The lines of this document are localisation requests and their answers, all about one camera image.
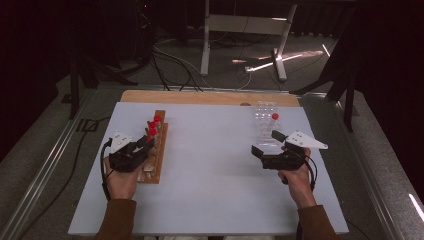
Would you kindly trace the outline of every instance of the human hand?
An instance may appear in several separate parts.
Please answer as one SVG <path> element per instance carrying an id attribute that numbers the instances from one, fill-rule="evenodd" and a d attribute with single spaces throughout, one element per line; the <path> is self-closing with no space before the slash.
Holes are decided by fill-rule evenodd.
<path id="1" fill-rule="evenodd" d="M 156 154 L 155 148 L 149 152 L 149 158 Z M 104 158 L 106 166 L 107 188 L 111 199 L 132 199 L 137 187 L 137 177 L 139 171 L 143 168 L 144 163 L 138 166 L 134 171 L 125 173 L 113 171 L 110 167 L 109 157 Z"/>
<path id="2" fill-rule="evenodd" d="M 308 161 L 311 150 L 309 148 L 304 148 L 304 150 L 307 156 L 305 160 Z M 281 179 L 287 179 L 290 195 L 299 209 L 317 205 L 310 187 L 309 169 L 306 164 L 293 171 L 279 170 L 278 176 Z"/>

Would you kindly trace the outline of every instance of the test tube rack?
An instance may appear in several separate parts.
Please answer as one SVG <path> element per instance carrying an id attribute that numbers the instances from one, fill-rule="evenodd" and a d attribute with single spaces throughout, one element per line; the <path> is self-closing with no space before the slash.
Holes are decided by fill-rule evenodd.
<path id="1" fill-rule="evenodd" d="M 152 141 L 155 141 L 155 154 L 146 160 L 143 168 L 138 173 L 138 183 L 158 184 L 162 169 L 163 154 L 165 150 L 168 123 L 165 122 L 165 111 L 156 110 L 155 116 L 160 116 L 159 126 L 157 126 L 156 139 L 150 134 L 150 126 L 146 128 L 146 133 Z"/>

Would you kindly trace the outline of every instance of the transparent container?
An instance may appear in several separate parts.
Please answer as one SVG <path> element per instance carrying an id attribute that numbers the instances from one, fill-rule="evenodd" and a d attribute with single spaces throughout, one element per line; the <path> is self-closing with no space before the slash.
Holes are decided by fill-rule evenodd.
<path id="1" fill-rule="evenodd" d="M 281 132 L 281 115 L 275 102 L 259 101 L 254 110 L 254 121 L 258 145 L 277 146 L 279 141 L 271 137 L 273 130 Z"/>

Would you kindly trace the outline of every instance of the brown sleeve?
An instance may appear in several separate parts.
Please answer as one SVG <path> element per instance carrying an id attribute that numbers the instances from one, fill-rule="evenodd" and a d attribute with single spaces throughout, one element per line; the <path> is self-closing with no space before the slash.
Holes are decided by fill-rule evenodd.
<path id="1" fill-rule="evenodd" d="M 127 199 L 109 201 L 102 226 L 94 239 L 131 239 L 136 205 L 137 203 L 135 201 Z"/>
<path id="2" fill-rule="evenodd" d="M 322 205 L 301 208 L 297 211 L 305 240 L 340 239 L 334 232 Z"/>

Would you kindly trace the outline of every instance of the white tabletop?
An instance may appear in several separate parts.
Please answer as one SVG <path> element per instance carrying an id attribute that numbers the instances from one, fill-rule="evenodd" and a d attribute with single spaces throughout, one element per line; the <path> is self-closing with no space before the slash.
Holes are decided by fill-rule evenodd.
<path id="1" fill-rule="evenodd" d="M 275 170 L 262 169 L 251 153 L 256 144 L 254 107 L 117 103 L 100 148 L 115 131 L 144 134 L 155 110 L 169 124 L 159 184 L 139 184 L 134 234 L 143 235 L 284 235 L 296 232 L 296 205 Z M 301 107 L 279 107 L 282 132 L 299 130 L 313 137 Z M 348 232 L 320 152 L 314 191 L 338 233 Z M 91 169 L 69 234 L 95 234 L 106 199 L 99 155 Z"/>

